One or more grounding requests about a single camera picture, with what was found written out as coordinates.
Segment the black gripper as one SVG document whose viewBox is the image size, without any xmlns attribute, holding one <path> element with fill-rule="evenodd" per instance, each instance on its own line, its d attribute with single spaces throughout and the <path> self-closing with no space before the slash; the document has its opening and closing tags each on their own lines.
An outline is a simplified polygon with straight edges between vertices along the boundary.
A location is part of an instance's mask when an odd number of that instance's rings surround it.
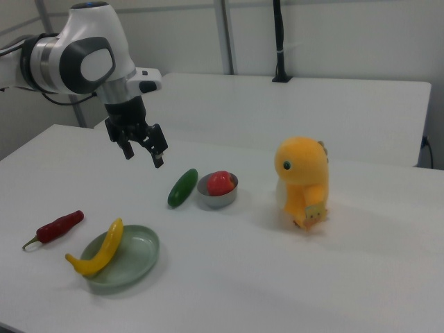
<svg viewBox="0 0 444 333">
<path fill-rule="evenodd" d="M 154 167 L 163 164 L 163 154 L 168 144 L 159 124 L 146 122 L 146 109 L 140 96 L 118 104 L 105 104 L 108 118 L 105 120 L 111 142 L 118 143 L 127 160 L 134 156 L 130 141 L 138 142 L 150 154 Z"/>
</svg>

